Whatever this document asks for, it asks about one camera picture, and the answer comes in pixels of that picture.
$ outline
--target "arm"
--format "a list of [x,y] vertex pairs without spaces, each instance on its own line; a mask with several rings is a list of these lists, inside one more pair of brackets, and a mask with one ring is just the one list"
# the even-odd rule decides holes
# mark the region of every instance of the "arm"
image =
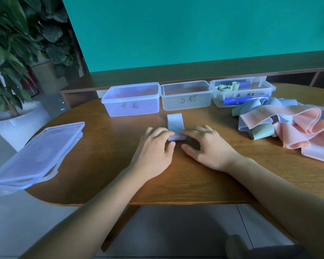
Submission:
[[171,163],[175,142],[165,148],[166,128],[149,127],[141,138],[129,167],[103,191],[56,225],[20,258],[93,258],[109,231],[142,185]]
[[200,143],[200,151],[181,146],[189,156],[237,179],[308,251],[324,258],[324,199],[241,156],[207,125],[190,127],[180,134]]

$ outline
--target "hand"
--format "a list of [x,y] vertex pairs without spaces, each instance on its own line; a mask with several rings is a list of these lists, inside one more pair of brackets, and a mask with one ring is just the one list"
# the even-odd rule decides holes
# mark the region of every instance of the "hand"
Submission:
[[242,158],[218,132],[208,125],[188,127],[180,134],[188,135],[200,143],[200,151],[187,144],[181,145],[185,153],[214,170],[229,172],[231,165]]
[[169,136],[175,135],[167,128],[149,127],[142,136],[130,167],[141,173],[146,181],[161,174],[172,162],[175,142],[170,142],[164,150]]

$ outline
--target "right hand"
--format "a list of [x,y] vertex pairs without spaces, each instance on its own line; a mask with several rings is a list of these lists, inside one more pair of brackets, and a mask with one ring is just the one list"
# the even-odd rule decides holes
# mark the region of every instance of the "right hand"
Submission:
[[208,125],[187,127],[180,134],[188,135],[200,143],[200,151],[187,144],[181,145],[181,148],[186,154],[211,169],[228,173],[231,166],[242,158],[242,155]]

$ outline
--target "stacked lids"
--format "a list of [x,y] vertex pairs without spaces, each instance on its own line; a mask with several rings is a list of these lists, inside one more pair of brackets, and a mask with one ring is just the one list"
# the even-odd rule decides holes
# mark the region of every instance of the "stacked lids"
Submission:
[[0,167],[0,187],[25,189],[41,181],[60,165],[81,138],[84,126],[76,122],[44,129]]

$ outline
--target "forearm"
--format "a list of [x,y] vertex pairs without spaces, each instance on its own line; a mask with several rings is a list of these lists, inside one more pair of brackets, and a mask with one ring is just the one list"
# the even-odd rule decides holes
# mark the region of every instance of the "forearm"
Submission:
[[324,199],[242,158],[228,173],[245,186],[286,229],[317,257],[324,258]]
[[21,258],[93,258],[144,180],[123,170],[102,192],[56,225]]

